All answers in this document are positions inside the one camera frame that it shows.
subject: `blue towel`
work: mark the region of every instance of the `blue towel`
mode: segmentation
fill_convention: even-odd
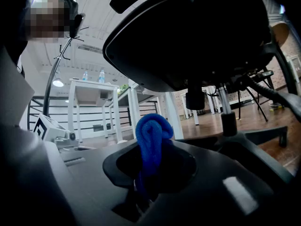
[[[135,181],[137,190],[146,194],[146,178],[157,176],[161,163],[161,146],[163,139],[173,136],[173,128],[161,115],[148,114],[142,117],[136,127],[136,137],[141,149],[142,170]]]

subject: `white ceiling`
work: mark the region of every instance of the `white ceiling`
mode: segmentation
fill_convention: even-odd
[[[137,6],[146,0],[139,0],[132,5],[123,14],[117,14],[109,5],[111,0],[76,0],[79,4],[79,13],[86,14],[82,28],[88,29],[80,31],[80,39],[73,40],[71,46],[67,48],[64,56],[71,60],[62,59],[58,68],[57,77],[62,79],[65,84],[62,88],[52,87],[51,95],[67,96],[70,88],[69,79],[72,77],[82,78],[84,71],[88,72],[89,80],[97,81],[99,72],[104,69],[105,80],[112,84],[123,85],[128,79],[119,73],[113,66],[105,61],[102,54],[79,49],[80,45],[94,46],[99,49],[103,48],[105,40],[114,28]],[[41,43],[30,41],[27,45],[27,52],[35,69],[40,74],[44,87],[49,77],[52,65],[55,63],[55,57],[59,55],[59,44],[62,46],[67,39],[60,39],[59,43]]]

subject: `plastic bottle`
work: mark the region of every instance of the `plastic bottle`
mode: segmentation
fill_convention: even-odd
[[[83,75],[83,81],[87,81],[87,80],[88,80],[88,72],[85,71]]]
[[[99,79],[98,79],[99,83],[104,83],[104,71],[101,70],[99,73]]]

